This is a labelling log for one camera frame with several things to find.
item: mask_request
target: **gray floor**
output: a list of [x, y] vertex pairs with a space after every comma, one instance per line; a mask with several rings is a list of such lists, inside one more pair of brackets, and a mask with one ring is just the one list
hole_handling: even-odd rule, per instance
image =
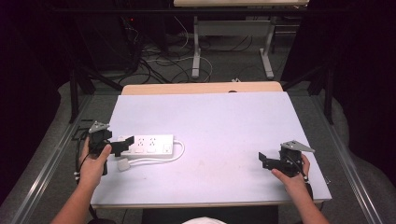
[[[202, 47], [232, 49], [244, 38], [244, 36], [209, 37], [203, 40]], [[270, 61], [276, 75], [275, 80], [280, 80], [292, 41], [292, 36], [279, 36], [276, 39], [276, 52], [270, 54]], [[238, 48], [243, 49], [248, 45], [248, 42], [249, 38]], [[205, 57], [210, 64], [206, 60], [201, 60], [201, 66], [207, 72], [212, 69], [211, 82], [226, 82], [236, 77], [242, 81], [265, 81], [267, 79], [258, 52], [262, 43], [263, 40], [253, 38], [253, 42], [248, 49], [238, 52], [203, 50], [202, 57]], [[178, 46], [173, 47], [172, 50], [189, 52], [187, 49], [180, 49]], [[156, 56], [146, 58], [148, 61], [154, 59], [156, 59]], [[180, 61], [178, 65], [187, 70], [191, 68], [191, 63], [191, 60], [186, 60]], [[169, 79], [182, 72], [180, 67], [176, 65], [164, 67], [155, 62], [150, 64]], [[204, 73], [203, 71], [202, 75], [195, 81], [205, 81]], [[108, 73], [106, 76], [115, 76], [115, 74]], [[186, 75], [177, 76], [175, 82], [184, 81], [186, 78]], [[145, 80], [144, 76], [134, 76], [125, 78], [121, 84], [137, 84], [143, 80]], [[119, 94], [103, 83], [95, 82], [95, 86], [97, 92], [94, 96], [83, 96], [81, 94], [81, 109], [84, 110], [74, 126], [68, 125], [71, 111], [68, 84], [59, 89], [62, 95], [62, 103], [56, 118], [14, 190], [2, 204], [0, 223], [11, 223], [13, 221], [19, 223], [20, 220], [25, 220], [27, 223], [48, 223], [67, 200], [76, 186], [73, 176], [76, 142], [70, 141], [66, 137], [77, 126], [89, 127], [91, 125], [89, 122], [81, 121], [82, 119], [109, 122], [117, 100], [117, 94]], [[348, 134], [347, 121], [341, 106], [334, 102], [333, 119], [335, 124], [329, 127], [320, 112], [321, 97], [308, 96], [305, 88], [306, 83], [302, 83], [291, 90], [290, 99], [311, 147], [318, 150], [316, 157], [322, 173], [331, 180], [329, 189], [333, 199], [324, 204], [323, 214], [331, 223], [381, 223], [381, 221], [382, 223], [396, 223], [396, 216], [393, 214], [396, 209], [396, 191], [386, 177], [373, 165], [350, 155], [348, 152], [346, 152], [346, 157], [350, 156], [354, 162], [348, 164], [344, 162], [345, 156], [343, 158], [343, 154], [340, 153], [339, 144], [347, 146]], [[335, 138], [340, 137], [338, 142], [337, 139], [334, 140], [332, 129], [336, 130], [337, 136]], [[53, 157], [59, 158], [59, 164], [49, 162]], [[51, 172], [43, 173], [43, 167], [46, 166], [51, 167]], [[348, 174], [351, 169], [353, 171], [355, 168], [358, 171], [358, 182], [356, 182], [356, 179], [351, 179], [353, 174]], [[31, 191], [33, 192], [32, 195], [37, 197], [37, 200], [26, 200], [26, 196], [30, 194], [29, 190], [37, 181], [37, 178], [43, 175], [51, 177], [49, 183], [43, 185], [42, 190]], [[363, 193], [363, 200], [359, 197], [360, 193]], [[378, 215], [379, 219], [370, 217], [372, 214]], [[26, 218], [18, 219], [15, 217], [16, 215]], [[99, 217], [113, 219], [117, 223], [135, 224], [140, 223], [141, 210], [99, 210], [98, 215]], [[295, 223], [298, 220], [299, 217], [293, 205], [279, 206], [279, 223]]]

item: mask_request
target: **gray carpet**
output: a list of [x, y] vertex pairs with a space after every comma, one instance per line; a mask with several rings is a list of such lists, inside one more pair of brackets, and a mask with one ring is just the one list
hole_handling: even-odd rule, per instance
[[[208, 43], [210, 43], [210, 49], [213, 49], [214, 46], [219, 49], [231, 49], [243, 39], [243, 36], [208, 38], [206, 40], [207, 46], [203, 47], [209, 48]], [[276, 39], [276, 53], [270, 55], [270, 61], [275, 71], [276, 80], [280, 80], [283, 64], [287, 59], [292, 40], [293, 38], [290, 36], [280, 36]], [[212, 66], [213, 72], [211, 74], [211, 82], [231, 81], [232, 78], [236, 77], [240, 78], [242, 81], [265, 81], [266, 78], [263, 73], [262, 62], [258, 52], [261, 43], [263, 42], [260, 39], [253, 38], [251, 46], [247, 50], [241, 52], [214, 52], [203, 50], [202, 56], [206, 57], [211, 62], [211, 65], [205, 60], [201, 60], [201, 66], [207, 72], [211, 70]], [[241, 45], [241, 49], [243, 46], [247, 45], [248, 40]], [[191, 56], [191, 52], [188, 52], [187, 49], [175, 48], [179, 51], [184, 50], [188, 53], [187, 56]], [[153, 59], [156, 59], [156, 56], [147, 57], [147, 60]], [[185, 69], [191, 68], [191, 60], [179, 62], [177, 65], [180, 67], [176, 65], [163, 66], [164, 63], [161, 63], [162, 65], [156, 63], [150, 64], [169, 79], [176, 77], [177, 74], [182, 72], [180, 67]], [[203, 71], [202, 76], [196, 81], [204, 81], [206, 79], [204, 73]], [[143, 75], [128, 77], [125, 78], [121, 84], [137, 84], [145, 79], [146, 77]], [[187, 75], [183, 75], [183, 73], [175, 78], [175, 82], [184, 80], [187, 80]], [[151, 79], [149, 83], [155, 83], [155, 80]], [[90, 103], [79, 120], [93, 119], [108, 122], [116, 103], [117, 92], [112, 91], [109, 87], [100, 82], [95, 82], [95, 86], [98, 88], [98, 91], [94, 96], [89, 97]], [[333, 199], [324, 204], [322, 212], [331, 223], [368, 223], [361, 209], [360, 202], [342, 168], [334, 142], [329, 136], [329, 131], [326, 129], [321, 114], [315, 107], [314, 99], [306, 95], [304, 88], [305, 85], [303, 83], [294, 90], [291, 90], [290, 99], [293, 102], [311, 147], [317, 150], [316, 158], [322, 173], [331, 180], [329, 189]], [[37, 149], [36, 154], [29, 163], [28, 168], [23, 173], [14, 190], [12, 190], [2, 204], [0, 208], [0, 223], [11, 223], [26, 195], [28, 195], [30, 188], [40, 174], [42, 167], [53, 150], [57, 149], [58, 143], [64, 137], [64, 130], [66, 130], [68, 126], [67, 122], [70, 116], [70, 97], [67, 84], [61, 87], [59, 91], [63, 98], [57, 116], [52, 122], [40, 147]], [[335, 129], [343, 142], [347, 145], [347, 121], [343, 116], [341, 106], [334, 104], [333, 112]], [[78, 126], [82, 128], [89, 127], [91, 123], [79, 121]], [[76, 141], [67, 141], [60, 163], [54, 170], [53, 176], [46, 186], [40, 200], [35, 204], [34, 209], [32, 209], [33, 212], [28, 218], [28, 223], [49, 223], [75, 188], [76, 182], [73, 176], [75, 148]], [[369, 195], [372, 196], [373, 204], [381, 215], [383, 223], [396, 223], [396, 217], [393, 214], [393, 211], [396, 211], [395, 188], [373, 165], [353, 155], [352, 158], [354, 159], [365, 187], [368, 189]], [[98, 210], [98, 216], [113, 219], [117, 223], [137, 224], [140, 223], [141, 210]], [[279, 206], [279, 223], [295, 223], [298, 220], [299, 216], [292, 204]]]

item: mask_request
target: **desk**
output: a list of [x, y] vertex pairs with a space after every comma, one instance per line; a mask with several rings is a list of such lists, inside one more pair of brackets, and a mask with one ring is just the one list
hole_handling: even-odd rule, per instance
[[[136, 164], [125, 172], [118, 170], [118, 158], [110, 155], [108, 174], [92, 197], [94, 208], [291, 202], [283, 185], [262, 169], [258, 159], [259, 152], [278, 159], [280, 143], [292, 139], [308, 145], [290, 98], [278, 83], [139, 85], [125, 87], [122, 94], [110, 121], [111, 141], [127, 134], [170, 133], [186, 151], [177, 161]], [[175, 145], [176, 155], [180, 150]], [[330, 200], [315, 156], [305, 154], [311, 161], [315, 201]]]
[[[308, 0], [175, 0], [175, 7], [276, 7], [303, 6]], [[256, 35], [266, 36], [264, 49], [260, 49], [262, 64], [268, 79], [274, 78], [274, 73], [268, 59], [272, 36], [276, 26], [276, 17], [269, 21], [198, 21], [194, 17], [194, 59], [191, 76], [198, 78], [201, 49], [200, 35]]]

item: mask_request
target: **white desk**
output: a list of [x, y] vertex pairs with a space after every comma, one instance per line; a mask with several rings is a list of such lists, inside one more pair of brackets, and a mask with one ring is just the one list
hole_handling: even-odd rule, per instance
[[[175, 0], [176, 7], [276, 7], [303, 6], [309, 0]], [[198, 78], [201, 49], [200, 35], [255, 35], [265, 36], [264, 48], [260, 49], [262, 64], [268, 79], [274, 78], [274, 73], [268, 59], [272, 36], [276, 26], [276, 17], [270, 21], [198, 21], [194, 17], [194, 59], [191, 76]]]
[[[177, 161], [135, 164], [125, 172], [110, 155], [108, 174], [92, 197], [95, 208], [290, 203], [283, 185], [262, 169], [258, 155], [279, 159], [280, 143], [292, 139], [308, 145], [282, 91], [121, 95], [109, 130], [112, 141], [126, 134], [170, 133], [186, 151]], [[175, 150], [180, 152], [179, 145]], [[305, 154], [311, 161], [315, 200], [330, 200], [314, 155]]]

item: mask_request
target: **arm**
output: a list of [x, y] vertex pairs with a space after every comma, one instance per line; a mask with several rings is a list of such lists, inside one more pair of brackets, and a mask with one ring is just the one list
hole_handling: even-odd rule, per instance
[[[88, 144], [89, 139], [87, 138], [80, 156], [80, 163], [88, 155]], [[103, 166], [110, 152], [111, 146], [107, 145], [96, 160], [89, 156], [85, 159], [81, 164], [80, 180], [77, 188], [51, 223], [85, 222], [93, 192], [100, 182]]]
[[[305, 155], [302, 155], [302, 159], [304, 162], [303, 171], [306, 175], [308, 175], [309, 160]], [[301, 174], [290, 178], [282, 174], [282, 172], [278, 171], [277, 169], [273, 169], [271, 172], [285, 185], [286, 191], [296, 205], [304, 224], [329, 223], [326, 217], [323, 216], [323, 214], [315, 206], [314, 202], [312, 202]]]

